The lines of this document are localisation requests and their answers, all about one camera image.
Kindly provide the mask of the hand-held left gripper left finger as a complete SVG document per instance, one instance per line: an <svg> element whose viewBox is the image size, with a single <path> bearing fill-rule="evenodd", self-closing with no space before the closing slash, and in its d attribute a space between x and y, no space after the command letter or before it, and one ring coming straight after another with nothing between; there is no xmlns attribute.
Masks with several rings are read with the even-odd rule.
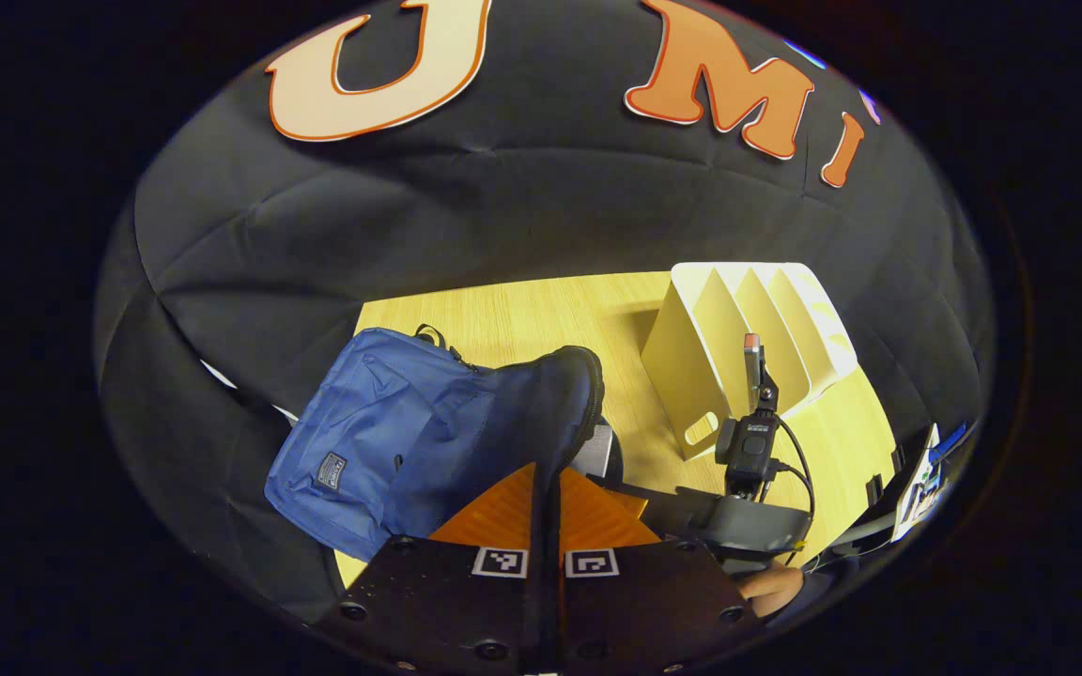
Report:
<svg viewBox="0 0 1082 676"><path fill-rule="evenodd" d="M319 621L325 637L403 675L518 675L535 465L432 536L392 536Z"/></svg>

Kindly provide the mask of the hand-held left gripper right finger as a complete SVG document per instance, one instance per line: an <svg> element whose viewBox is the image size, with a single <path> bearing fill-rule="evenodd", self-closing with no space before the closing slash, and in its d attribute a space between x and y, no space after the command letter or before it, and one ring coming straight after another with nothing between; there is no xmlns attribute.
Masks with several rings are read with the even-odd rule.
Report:
<svg viewBox="0 0 1082 676"><path fill-rule="evenodd" d="M560 626L567 673L689 673L763 633L764 621L679 508L644 508L560 474Z"/></svg>

